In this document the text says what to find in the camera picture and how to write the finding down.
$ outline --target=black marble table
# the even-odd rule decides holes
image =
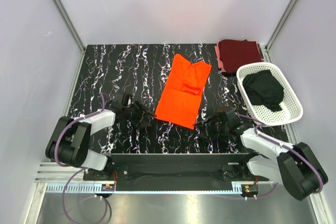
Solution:
[[[191,63],[200,60],[212,70],[204,89],[198,120],[230,106],[240,114],[247,109],[240,96],[237,78],[223,75],[217,68],[215,44],[89,45],[81,66],[69,110],[70,116],[88,114],[101,108],[99,93],[132,94],[152,111],[160,100],[171,70],[173,57],[181,54]],[[151,120],[151,127],[137,130],[121,122],[91,137],[90,148],[101,153],[233,153],[239,152],[225,140],[203,142],[197,129]],[[276,126],[264,132],[288,141],[285,128]]]

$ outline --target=maroon cloth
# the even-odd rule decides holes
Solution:
[[[225,71],[237,72],[243,65],[262,62],[255,41],[224,39],[218,43],[219,54]]]

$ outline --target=orange cloth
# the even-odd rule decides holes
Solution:
[[[194,129],[210,70],[211,65],[205,62],[191,64],[182,55],[175,55],[156,108],[156,118]]]

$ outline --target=white wall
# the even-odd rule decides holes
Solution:
[[[51,0],[0,0],[0,223],[23,223],[79,49]]]
[[[266,43],[290,0],[62,0],[87,44]]]
[[[302,103],[295,127],[329,176],[324,194],[336,221],[336,1],[299,0],[271,54]]]

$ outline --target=black garment in basket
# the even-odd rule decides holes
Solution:
[[[284,99],[284,89],[270,70],[248,74],[243,87],[252,105],[265,105],[273,112],[282,110],[279,103]]]

